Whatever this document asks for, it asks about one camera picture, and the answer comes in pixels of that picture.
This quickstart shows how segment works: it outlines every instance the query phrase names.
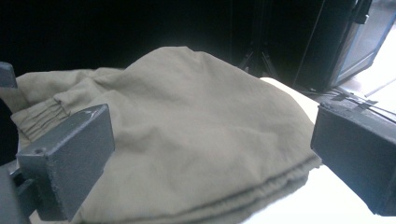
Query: white table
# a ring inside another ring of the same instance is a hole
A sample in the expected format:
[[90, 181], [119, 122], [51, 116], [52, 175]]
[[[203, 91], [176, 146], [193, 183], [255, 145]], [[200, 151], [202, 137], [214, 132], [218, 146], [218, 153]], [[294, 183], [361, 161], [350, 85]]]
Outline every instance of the white table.
[[[290, 94], [315, 122], [318, 103], [271, 78], [262, 78]], [[373, 215], [367, 205], [327, 166], [310, 172], [308, 182], [293, 194], [270, 204], [244, 224], [262, 223], [396, 223], [396, 217]]]

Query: khaki cloth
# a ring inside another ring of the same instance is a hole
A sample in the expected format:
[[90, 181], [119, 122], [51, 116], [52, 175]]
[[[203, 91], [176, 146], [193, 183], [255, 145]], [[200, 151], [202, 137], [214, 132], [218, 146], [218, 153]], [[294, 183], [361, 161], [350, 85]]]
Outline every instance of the khaki cloth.
[[162, 48], [124, 70], [29, 73], [0, 91], [22, 147], [108, 104], [116, 151], [74, 222], [238, 223], [320, 165], [285, 92], [203, 52]]

